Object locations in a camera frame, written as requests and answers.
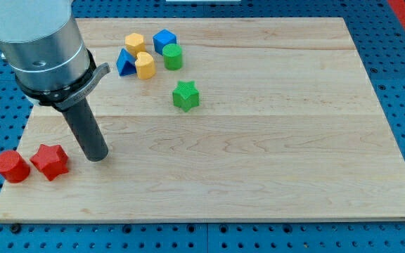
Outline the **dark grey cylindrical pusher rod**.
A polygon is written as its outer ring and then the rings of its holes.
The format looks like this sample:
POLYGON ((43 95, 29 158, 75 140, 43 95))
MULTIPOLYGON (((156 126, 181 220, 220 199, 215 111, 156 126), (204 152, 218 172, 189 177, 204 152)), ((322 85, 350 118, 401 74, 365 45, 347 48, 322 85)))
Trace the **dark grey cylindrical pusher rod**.
POLYGON ((108 155, 107 144, 87 99, 69 107, 63 116, 89 161, 101 161, 108 155))

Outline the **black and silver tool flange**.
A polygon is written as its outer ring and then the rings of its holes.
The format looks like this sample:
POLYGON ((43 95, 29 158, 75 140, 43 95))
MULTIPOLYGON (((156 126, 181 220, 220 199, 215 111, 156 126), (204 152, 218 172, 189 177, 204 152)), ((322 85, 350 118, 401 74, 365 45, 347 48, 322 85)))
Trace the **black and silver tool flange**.
POLYGON ((84 100, 95 88, 100 80, 110 72, 109 64, 103 63, 96 66, 93 55, 87 50, 89 55, 89 68, 75 82, 65 85, 63 88, 52 91, 37 91, 24 85, 17 75, 15 81, 21 91, 38 106, 51 106, 59 112, 66 111, 69 107, 84 100))

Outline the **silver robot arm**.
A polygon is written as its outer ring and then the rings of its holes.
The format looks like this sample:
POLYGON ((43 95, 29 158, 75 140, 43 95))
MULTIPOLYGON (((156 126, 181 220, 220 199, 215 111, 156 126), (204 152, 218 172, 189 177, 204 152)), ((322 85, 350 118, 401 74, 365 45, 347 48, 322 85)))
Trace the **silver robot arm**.
POLYGON ((22 92, 63 114, 88 160, 104 159, 108 147, 86 97, 110 67, 95 63, 71 0, 0 1, 0 50, 22 92))

